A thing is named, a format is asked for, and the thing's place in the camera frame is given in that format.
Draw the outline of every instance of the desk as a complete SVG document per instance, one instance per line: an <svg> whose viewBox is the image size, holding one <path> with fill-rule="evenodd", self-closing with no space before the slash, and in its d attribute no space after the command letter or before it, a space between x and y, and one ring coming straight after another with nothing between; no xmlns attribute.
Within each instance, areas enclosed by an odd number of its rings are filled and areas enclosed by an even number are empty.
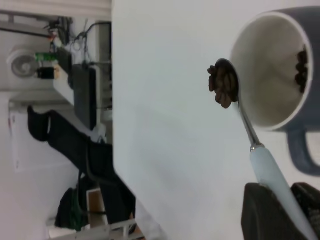
<svg viewBox="0 0 320 240"><path fill-rule="evenodd" d="M79 33L96 23L93 19L86 19L84 17L74 17L73 24L71 25L71 32L77 36ZM94 26L88 34L87 48L88 55L91 61L96 63L105 63L110 60L109 53L109 28L103 25ZM65 49L72 53L72 63L82 64L85 57L84 51L80 49L81 46L71 46L70 44ZM97 102L97 125L107 124L109 122L109 111L104 111L104 107L108 105L109 98L112 97L111 90L108 89L110 85L110 74L102 70L103 66L93 66L96 70L96 102ZM68 102L74 105L74 91L69 87L68 74L60 68L60 76L53 81L54 89L60 93Z"/></svg>
<svg viewBox="0 0 320 240"><path fill-rule="evenodd" d="M305 5L320 2L113 1L114 166L172 240L243 238L250 143L236 110L215 103L207 68L257 14ZM290 185L320 189L293 166L285 134L257 134ZM308 140L320 159L320 135Z"/></svg>

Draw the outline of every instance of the roasted coffee bean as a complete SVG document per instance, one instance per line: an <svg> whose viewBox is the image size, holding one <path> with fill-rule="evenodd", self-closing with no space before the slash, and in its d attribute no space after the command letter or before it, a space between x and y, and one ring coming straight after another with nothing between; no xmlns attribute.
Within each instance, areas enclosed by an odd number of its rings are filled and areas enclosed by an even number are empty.
<svg viewBox="0 0 320 240"><path fill-rule="evenodd" d="M298 85L302 85L306 83L307 79L302 74L298 73L295 75L295 81Z"/></svg>
<svg viewBox="0 0 320 240"><path fill-rule="evenodd" d="M218 75L215 79L216 88L223 89L224 88L224 81L225 81L224 77Z"/></svg>
<svg viewBox="0 0 320 240"><path fill-rule="evenodd" d="M228 94L225 94L224 95L224 98L222 98L223 101L221 102L221 106L224 108L224 109L227 109L228 107L230 107L232 101L231 101L231 97L228 95Z"/></svg>
<svg viewBox="0 0 320 240"><path fill-rule="evenodd" d="M225 67L219 67L218 70L217 70L217 76L218 78L223 78L225 75L226 75L226 68Z"/></svg>
<svg viewBox="0 0 320 240"><path fill-rule="evenodd" d="M216 76L211 75L209 77L209 91L213 92L215 90L215 81L216 81Z"/></svg>
<svg viewBox="0 0 320 240"><path fill-rule="evenodd" d="M298 61L301 64L306 64L308 62L307 52L306 51L301 51L301 52L298 53Z"/></svg>
<svg viewBox="0 0 320 240"><path fill-rule="evenodd" d="M306 89L306 85L301 85L300 86L300 93L304 93L305 92L305 89Z"/></svg>
<svg viewBox="0 0 320 240"><path fill-rule="evenodd" d="M211 75L215 75L217 73L217 69L215 66L210 66L210 68L208 68L208 73Z"/></svg>
<svg viewBox="0 0 320 240"><path fill-rule="evenodd" d="M307 68L305 67L305 64L303 63L298 63L295 68L298 70L299 73L303 73L307 71Z"/></svg>
<svg viewBox="0 0 320 240"><path fill-rule="evenodd" d="M231 92L231 79L230 79L230 74L226 74L224 77L224 87L225 90L229 93Z"/></svg>
<svg viewBox="0 0 320 240"><path fill-rule="evenodd" d="M221 98L223 96L223 93L221 91L218 91L215 95L215 101L219 104L221 102Z"/></svg>

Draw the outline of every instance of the green object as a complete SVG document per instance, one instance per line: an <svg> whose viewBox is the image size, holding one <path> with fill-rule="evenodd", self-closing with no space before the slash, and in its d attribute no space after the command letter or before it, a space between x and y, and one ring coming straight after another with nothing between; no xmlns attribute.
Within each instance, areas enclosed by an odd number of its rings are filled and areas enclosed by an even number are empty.
<svg viewBox="0 0 320 240"><path fill-rule="evenodd" d="M37 52L35 54L35 60L37 62L53 62L57 60L57 54L50 52Z"/></svg>

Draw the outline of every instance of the mug handle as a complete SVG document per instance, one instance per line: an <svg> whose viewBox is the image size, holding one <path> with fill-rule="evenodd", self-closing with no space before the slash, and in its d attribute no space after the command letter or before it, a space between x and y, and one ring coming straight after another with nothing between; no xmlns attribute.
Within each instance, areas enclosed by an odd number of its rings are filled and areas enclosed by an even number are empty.
<svg viewBox="0 0 320 240"><path fill-rule="evenodd" d="M289 130L287 140L294 166L304 174L320 176L320 166L315 164L309 153L306 130Z"/></svg>

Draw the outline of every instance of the coffee bean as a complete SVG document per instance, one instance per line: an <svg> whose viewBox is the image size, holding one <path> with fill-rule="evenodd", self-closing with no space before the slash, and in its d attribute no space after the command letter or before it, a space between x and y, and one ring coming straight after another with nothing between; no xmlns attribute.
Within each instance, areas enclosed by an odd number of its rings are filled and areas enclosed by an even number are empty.
<svg viewBox="0 0 320 240"><path fill-rule="evenodd" d="M224 87L224 77L219 76L219 75L216 77L216 79L215 79L215 87L217 89L222 89Z"/></svg>
<svg viewBox="0 0 320 240"><path fill-rule="evenodd" d="M216 93L215 101L216 101L218 104L221 102L222 95L223 95L223 93L222 93L221 91L218 91L218 92Z"/></svg>
<svg viewBox="0 0 320 240"><path fill-rule="evenodd" d="M300 64L306 64L308 62L306 51L301 51L298 53L298 61Z"/></svg>
<svg viewBox="0 0 320 240"><path fill-rule="evenodd" d="M216 76L211 75L209 77L209 91L213 92L215 90L215 81L216 81Z"/></svg>
<svg viewBox="0 0 320 240"><path fill-rule="evenodd" d="M230 107L232 101L231 101L231 97L229 95L225 95L225 98L224 98L224 102L221 103L221 106L224 108L224 109L227 109Z"/></svg>
<svg viewBox="0 0 320 240"><path fill-rule="evenodd" d="M217 73L217 69L215 66L210 66L210 68L208 68L208 73L211 75L215 75Z"/></svg>
<svg viewBox="0 0 320 240"><path fill-rule="evenodd" d="M305 67L305 65L303 63L298 63L295 68L298 70L298 72L301 74L305 71L307 71L307 68Z"/></svg>
<svg viewBox="0 0 320 240"><path fill-rule="evenodd" d="M306 85L301 85L300 86L300 93L304 93L305 92L305 89L306 89Z"/></svg>
<svg viewBox="0 0 320 240"><path fill-rule="evenodd" d="M222 107L225 105L225 101L226 101L226 94L222 92L221 98L219 100L219 103L221 104Z"/></svg>
<svg viewBox="0 0 320 240"><path fill-rule="evenodd" d="M297 75L295 75L295 81L298 85L302 85L304 84L304 82L306 81L306 79L303 77L302 74L298 73Z"/></svg>
<svg viewBox="0 0 320 240"><path fill-rule="evenodd" d="M227 70L224 67L219 67L217 71L217 76L223 78L226 75Z"/></svg>
<svg viewBox="0 0 320 240"><path fill-rule="evenodd" d="M230 77L230 82L231 82L231 90L232 91L237 90L237 81L236 81L235 76L232 73L230 73L229 77Z"/></svg>
<svg viewBox="0 0 320 240"><path fill-rule="evenodd" d="M224 77L224 86L225 90L229 93L231 92L231 79L230 79L230 74L226 74Z"/></svg>

